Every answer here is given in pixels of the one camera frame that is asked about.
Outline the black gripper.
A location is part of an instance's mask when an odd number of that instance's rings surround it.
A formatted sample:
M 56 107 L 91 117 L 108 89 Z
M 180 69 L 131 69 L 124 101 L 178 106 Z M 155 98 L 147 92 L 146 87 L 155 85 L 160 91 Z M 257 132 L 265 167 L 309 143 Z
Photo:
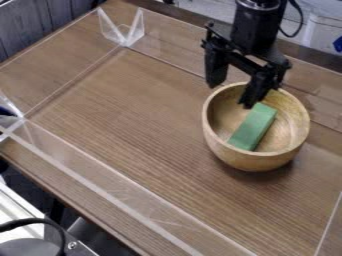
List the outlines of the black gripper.
M 287 0 L 235 0 L 231 27 L 210 21 L 206 24 L 205 73 L 210 88 L 223 83 L 229 66 L 251 76 L 239 99 L 246 109 L 278 89 L 290 68 L 289 60 L 277 48 L 277 35 Z

